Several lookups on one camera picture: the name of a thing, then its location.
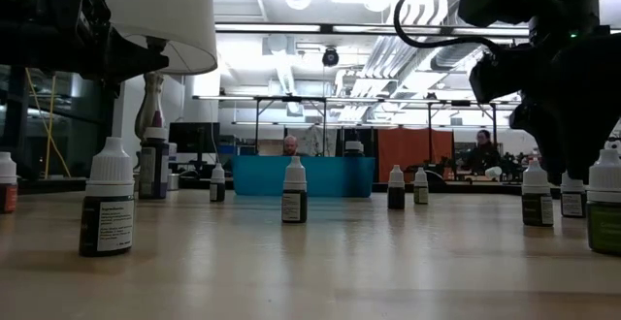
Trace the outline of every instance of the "glass wall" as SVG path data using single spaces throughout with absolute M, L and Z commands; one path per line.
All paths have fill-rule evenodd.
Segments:
M 86 177 L 112 130 L 114 95 L 77 74 L 0 66 L 0 147 L 27 179 Z M 49 143 L 48 128 L 53 142 Z

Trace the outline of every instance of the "woman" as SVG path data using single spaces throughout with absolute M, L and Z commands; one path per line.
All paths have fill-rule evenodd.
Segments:
M 470 170 L 476 175 L 484 175 L 485 170 L 500 165 L 501 154 L 490 141 L 490 137 L 487 130 L 476 133 L 476 148 L 470 151 L 462 169 Z

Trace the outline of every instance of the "person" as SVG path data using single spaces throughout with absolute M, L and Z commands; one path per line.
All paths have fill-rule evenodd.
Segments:
M 298 152 L 298 139 L 287 136 L 284 138 L 282 156 L 307 156 L 307 154 Z
M 476 147 L 470 151 L 468 158 L 462 162 L 462 169 L 470 170 L 476 175 L 484 175 L 485 170 L 500 166 L 501 154 L 490 141 L 487 130 L 476 133 Z

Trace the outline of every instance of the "man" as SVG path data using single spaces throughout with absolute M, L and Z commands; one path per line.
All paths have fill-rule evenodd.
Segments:
M 298 140 L 293 136 L 284 138 L 282 156 L 307 156 L 305 153 L 298 152 Z

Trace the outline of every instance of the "black cable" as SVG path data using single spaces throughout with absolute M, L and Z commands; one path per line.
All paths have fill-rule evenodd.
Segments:
M 492 53 L 494 54 L 500 53 L 503 50 L 503 48 L 501 48 L 498 44 L 494 43 L 493 41 L 489 39 L 486 39 L 480 36 L 457 38 L 457 39 L 444 40 L 444 41 L 434 42 L 434 43 L 423 43 L 423 42 L 415 41 L 414 39 L 409 37 L 408 34 L 406 34 L 406 32 L 401 26 L 401 9 L 403 8 L 405 2 L 406 0 L 399 0 L 399 2 L 397 2 L 397 5 L 395 6 L 395 13 L 393 15 L 393 23 L 395 26 L 395 31 L 397 32 L 397 36 L 399 36 L 399 38 L 401 38 L 401 40 L 403 40 L 404 43 L 410 45 L 411 47 L 441 48 L 441 47 L 457 45 L 457 44 L 475 43 L 475 44 L 481 44 L 481 45 L 485 45 L 489 47 L 490 51 L 492 51 Z

